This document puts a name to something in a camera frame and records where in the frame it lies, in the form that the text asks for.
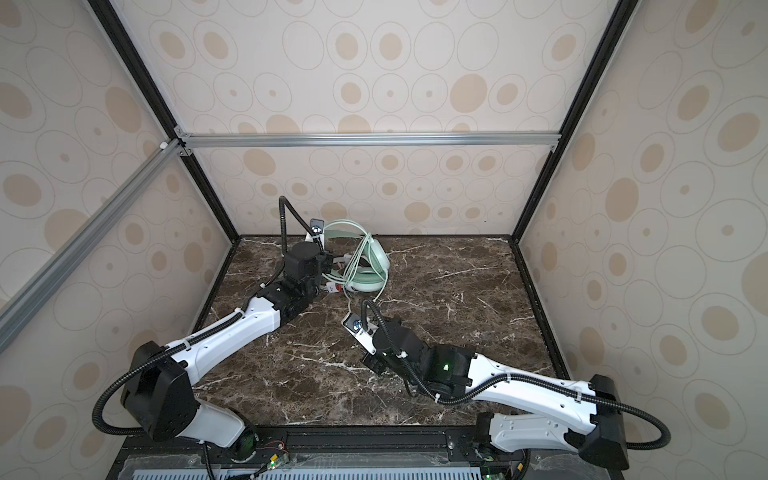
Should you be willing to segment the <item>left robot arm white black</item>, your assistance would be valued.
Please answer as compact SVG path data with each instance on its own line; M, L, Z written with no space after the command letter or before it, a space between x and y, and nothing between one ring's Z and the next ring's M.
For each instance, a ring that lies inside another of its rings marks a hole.
M295 245L282 240L273 275L230 315L165 346L149 341L139 347L129 371L96 400L91 421L97 431L145 434L155 442L194 440L227 450L237 462L255 453L253 426L231 409L198 399L193 387L241 348L297 318L320 293L332 263L321 238L322 221L306 222L286 197L280 197L278 213L282 237L292 215L306 240Z

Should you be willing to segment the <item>mint green headphones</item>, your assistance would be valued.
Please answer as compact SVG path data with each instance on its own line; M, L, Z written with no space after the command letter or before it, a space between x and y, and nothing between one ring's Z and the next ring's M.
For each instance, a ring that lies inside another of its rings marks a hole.
M348 219L328 223L325 244L330 240L354 239L357 246L351 254L333 260L327 281L342 284L345 290L380 293L389 280L390 260L381 243L363 226Z

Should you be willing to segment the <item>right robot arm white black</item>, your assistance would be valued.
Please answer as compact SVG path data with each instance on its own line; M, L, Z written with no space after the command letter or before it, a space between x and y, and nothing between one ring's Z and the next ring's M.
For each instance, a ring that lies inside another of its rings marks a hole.
M475 442L492 451L562 450L606 470L626 470L629 451L651 451L671 441L667 425L621 402L613 380L595 375L572 381L529 373L473 349L430 345L371 300L342 322L363 347L374 373L399 376L412 396L443 407L490 402L517 409L476 422Z

